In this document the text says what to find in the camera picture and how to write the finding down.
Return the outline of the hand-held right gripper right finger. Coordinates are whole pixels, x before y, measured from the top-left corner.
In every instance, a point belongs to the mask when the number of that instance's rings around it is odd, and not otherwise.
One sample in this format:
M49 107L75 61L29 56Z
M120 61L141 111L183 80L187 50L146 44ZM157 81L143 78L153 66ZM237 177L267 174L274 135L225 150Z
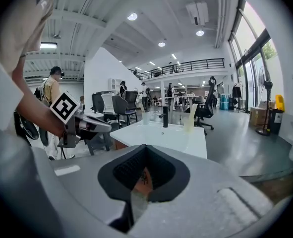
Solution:
M256 187L211 160L157 146L190 172L172 201L149 203L128 232L133 238L230 238L257 223L272 208Z

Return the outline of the person's left forearm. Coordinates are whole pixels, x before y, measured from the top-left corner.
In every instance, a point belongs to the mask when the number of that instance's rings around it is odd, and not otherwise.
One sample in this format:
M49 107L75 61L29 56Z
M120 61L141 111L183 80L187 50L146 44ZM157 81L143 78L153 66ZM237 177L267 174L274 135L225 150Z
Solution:
M21 55L15 70L12 72L13 82L23 92L23 97L17 106L18 112L43 130L62 137L65 132L64 123L30 91L23 78L24 63L25 55Z

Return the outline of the black waist pack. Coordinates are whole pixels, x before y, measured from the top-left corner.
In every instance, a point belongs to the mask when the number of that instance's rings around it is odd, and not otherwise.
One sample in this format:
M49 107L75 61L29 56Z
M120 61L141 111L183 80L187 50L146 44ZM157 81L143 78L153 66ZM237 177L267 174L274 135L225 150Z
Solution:
M31 143L28 139L40 139L44 146L49 145L48 132L41 128L37 129L32 122L24 118L18 111L14 112L14 124L16 134L23 138L29 146L31 146Z

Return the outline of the person's beige t-shirt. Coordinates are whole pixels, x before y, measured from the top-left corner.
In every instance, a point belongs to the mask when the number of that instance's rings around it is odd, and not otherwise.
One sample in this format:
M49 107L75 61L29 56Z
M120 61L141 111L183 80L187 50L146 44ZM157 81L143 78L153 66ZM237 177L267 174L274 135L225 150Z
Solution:
M11 75L23 56L41 49L54 0L14 0L0 19L0 66Z

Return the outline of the large cardboard boxes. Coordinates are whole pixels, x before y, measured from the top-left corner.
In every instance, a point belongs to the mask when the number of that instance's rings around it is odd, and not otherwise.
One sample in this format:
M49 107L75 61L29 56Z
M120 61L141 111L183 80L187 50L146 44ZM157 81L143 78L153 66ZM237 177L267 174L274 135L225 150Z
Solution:
M252 126L263 126L268 122L267 110L259 107L250 108L249 123Z

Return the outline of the wooden cabinet door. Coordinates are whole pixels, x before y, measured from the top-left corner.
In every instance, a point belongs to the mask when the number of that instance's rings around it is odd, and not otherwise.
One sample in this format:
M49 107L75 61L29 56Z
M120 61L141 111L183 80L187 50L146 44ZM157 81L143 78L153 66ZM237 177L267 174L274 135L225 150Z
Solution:
M152 178L149 170L146 167L141 173L134 189L142 193L146 197L148 197L148 195L153 191Z

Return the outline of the white mesh office chair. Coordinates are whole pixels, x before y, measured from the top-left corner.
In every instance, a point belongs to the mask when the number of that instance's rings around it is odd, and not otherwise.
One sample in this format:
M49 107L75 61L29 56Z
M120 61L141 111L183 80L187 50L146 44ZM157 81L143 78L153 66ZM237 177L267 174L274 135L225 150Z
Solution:
M101 95L104 102L104 110L103 110L104 120L108 124L118 123L117 115L113 107L112 96L114 96L114 93L105 93Z

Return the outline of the dark grey office chair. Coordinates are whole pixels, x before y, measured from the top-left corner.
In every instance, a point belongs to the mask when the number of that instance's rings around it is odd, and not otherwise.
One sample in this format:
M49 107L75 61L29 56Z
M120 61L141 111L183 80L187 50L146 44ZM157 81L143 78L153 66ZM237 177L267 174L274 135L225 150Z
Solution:
M130 125L129 113L127 110L127 101L120 95L112 96L113 108L118 121L118 127L120 128L120 115L126 117L126 124Z

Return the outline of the white cubby shelf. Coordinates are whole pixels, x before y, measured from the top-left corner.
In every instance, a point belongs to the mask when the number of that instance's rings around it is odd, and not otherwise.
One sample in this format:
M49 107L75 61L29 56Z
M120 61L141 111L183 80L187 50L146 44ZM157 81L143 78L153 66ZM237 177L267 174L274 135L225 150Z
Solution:
M109 78L108 79L108 88L109 91L117 94L120 92L122 79L116 79L116 78Z

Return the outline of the yellow bin lid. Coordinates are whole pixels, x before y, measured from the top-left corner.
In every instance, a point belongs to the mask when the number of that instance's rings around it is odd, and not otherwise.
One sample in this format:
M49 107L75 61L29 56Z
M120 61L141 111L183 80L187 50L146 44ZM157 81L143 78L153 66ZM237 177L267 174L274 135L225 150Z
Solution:
M275 96L275 101L276 101L276 109L282 111L283 113L285 112L285 102L284 98L282 95L276 95Z

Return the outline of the black mezzanine railing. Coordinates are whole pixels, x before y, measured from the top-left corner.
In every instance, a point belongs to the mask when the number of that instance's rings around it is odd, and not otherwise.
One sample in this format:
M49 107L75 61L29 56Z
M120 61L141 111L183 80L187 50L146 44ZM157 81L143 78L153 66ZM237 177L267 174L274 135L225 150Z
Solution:
M188 72L217 71L225 69L224 58L201 59L177 64L169 64L164 67L157 67L152 70L143 71L140 68L128 69L133 75L140 80L153 79L163 76L173 76Z

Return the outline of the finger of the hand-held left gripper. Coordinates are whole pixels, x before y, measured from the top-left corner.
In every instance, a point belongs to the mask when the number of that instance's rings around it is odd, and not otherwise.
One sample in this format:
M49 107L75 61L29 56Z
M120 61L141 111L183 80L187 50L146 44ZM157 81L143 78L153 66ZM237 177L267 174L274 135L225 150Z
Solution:
M86 129L79 130L80 140L92 140L98 134L99 132L93 132Z
M103 120L95 117L83 116L79 122L79 129L89 132L105 133L110 132L112 127Z

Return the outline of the black high-back office chair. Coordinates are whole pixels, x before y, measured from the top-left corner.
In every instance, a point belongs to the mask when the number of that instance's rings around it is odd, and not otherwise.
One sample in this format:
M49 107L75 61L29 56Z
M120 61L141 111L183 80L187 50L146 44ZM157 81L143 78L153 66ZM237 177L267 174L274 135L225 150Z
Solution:
M205 103L198 103L198 106L195 109L193 115L194 122L193 125L196 127L204 128L205 126L210 127L211 130L214 130L214 127L210 124L202 122L204 118L210 119L214 115L213 111L213 92L216 85L216 79L214 76L211 76L209 81L209 93L206 98Z

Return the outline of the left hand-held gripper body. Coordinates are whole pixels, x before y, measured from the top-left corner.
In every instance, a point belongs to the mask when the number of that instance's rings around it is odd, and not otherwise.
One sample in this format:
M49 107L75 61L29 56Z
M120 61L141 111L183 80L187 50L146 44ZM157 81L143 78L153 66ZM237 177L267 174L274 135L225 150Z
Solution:
M65 91L50 105L50 110L64 125L58 147L75 148L81 138L80 129L85 129L84 104Z

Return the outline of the white ceramic sink basin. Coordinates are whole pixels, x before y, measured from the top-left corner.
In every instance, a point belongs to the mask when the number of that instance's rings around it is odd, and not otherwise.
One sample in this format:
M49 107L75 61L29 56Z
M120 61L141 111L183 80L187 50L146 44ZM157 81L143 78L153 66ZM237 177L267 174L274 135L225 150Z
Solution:
M164 128L161 122L150 121L144 125L140 121L115 130L110 133L110 136L126 146L149 144L207 158L204 129L200 127L187 131L181 125L169 124L167 128Z

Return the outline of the black standing fan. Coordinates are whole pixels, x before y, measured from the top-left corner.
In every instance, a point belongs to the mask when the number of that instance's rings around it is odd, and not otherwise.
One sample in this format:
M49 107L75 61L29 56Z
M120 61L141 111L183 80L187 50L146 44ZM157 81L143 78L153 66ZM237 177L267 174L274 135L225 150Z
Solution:
M273 83L270 79L270 74L268 72L268 69L263 66L263 68L260 69L259 72L259 82L261 85L264 86L266 90L266 113L264 117L263 126L261 128L257 128L256 132L262 136L269 136L270 132L268 131L268 118L270 114L270 97L271 97L271 89L273 87Z

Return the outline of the white ceiling air conditioner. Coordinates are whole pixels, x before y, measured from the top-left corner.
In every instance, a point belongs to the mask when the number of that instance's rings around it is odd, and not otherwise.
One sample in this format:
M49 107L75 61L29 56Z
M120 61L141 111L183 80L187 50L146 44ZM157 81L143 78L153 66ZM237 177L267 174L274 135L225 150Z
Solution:
M208 6L206 2L193 2L186 5L190 21L195 26L205 26L209 22Z

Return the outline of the clothes rack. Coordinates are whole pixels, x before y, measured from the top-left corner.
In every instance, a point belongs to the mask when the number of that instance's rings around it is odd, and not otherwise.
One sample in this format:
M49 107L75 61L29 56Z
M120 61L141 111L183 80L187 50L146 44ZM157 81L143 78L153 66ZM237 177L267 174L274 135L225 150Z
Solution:
M239 112L241 110L241 98L242 98L242 88L243 84L241 81L235 83L233 86L233 98L236 100L236 110Z

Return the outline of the stack of blue water jugs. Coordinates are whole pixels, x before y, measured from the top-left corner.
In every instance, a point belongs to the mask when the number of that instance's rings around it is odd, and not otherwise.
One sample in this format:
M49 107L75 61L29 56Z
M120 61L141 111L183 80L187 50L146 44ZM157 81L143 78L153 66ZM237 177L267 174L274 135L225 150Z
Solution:
M220 110L228 110L229 109L229 95L221 94L220 95Z

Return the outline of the black faucet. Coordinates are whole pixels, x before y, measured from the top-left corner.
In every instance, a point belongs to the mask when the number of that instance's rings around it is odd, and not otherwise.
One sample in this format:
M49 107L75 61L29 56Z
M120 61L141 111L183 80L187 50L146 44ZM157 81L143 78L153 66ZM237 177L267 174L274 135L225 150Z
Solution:
M163 128L168 127L168 107L163 106L163 113L159 115L159 118L163 120Z

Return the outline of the black bin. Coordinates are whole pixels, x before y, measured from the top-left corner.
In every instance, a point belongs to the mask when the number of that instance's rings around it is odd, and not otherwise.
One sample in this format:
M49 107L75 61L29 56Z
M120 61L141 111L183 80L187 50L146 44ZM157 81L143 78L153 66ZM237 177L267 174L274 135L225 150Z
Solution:
M269 129L271 133L279 134L283 113L284 112L279 109L270 109Z

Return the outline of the white frame table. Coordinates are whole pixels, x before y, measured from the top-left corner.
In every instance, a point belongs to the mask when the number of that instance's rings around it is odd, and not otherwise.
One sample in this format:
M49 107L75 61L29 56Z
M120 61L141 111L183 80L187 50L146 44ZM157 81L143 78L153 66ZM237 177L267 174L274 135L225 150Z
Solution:
M192 96L192 95L165 96L164 97L165 103L162 104L162 109L163 109L162 113L168 115L168 112L173 110L175 98L177 99L182 98L184 100L183 108L181 112L189 114L191 113L191 110L192 110L193 99L198 98L198 96Z

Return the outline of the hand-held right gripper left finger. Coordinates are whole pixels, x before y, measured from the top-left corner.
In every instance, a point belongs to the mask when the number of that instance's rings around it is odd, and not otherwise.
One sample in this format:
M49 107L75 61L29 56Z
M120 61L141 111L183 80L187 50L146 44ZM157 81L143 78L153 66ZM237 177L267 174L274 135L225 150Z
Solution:
M140 145L96 157L52 161L51 171L64 191L60 211L87 233L146 233L146 220L134 221L131 202L145 154L146 146Z

